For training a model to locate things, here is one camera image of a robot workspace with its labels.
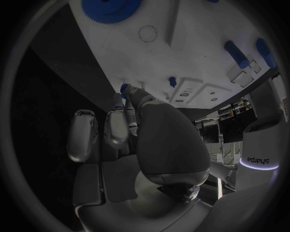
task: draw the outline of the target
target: blue gear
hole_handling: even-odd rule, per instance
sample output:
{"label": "blue gear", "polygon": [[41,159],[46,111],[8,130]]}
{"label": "blue gear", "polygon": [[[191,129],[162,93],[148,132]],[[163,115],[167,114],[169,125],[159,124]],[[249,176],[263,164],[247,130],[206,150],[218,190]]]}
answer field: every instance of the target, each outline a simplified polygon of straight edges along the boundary
{"label": "blue gear", "polygon": [[121,89],[120,89],[120,93],[123,99],[128,100],[128,98],[125,95],[125,89],[127,88],[127,86],[130,86],[130,84],[122,84]]}
{"label": "blue gear", "polygon": [[81,0],[83,12],[99,23],[117,23],[129,18],[142,0]]}

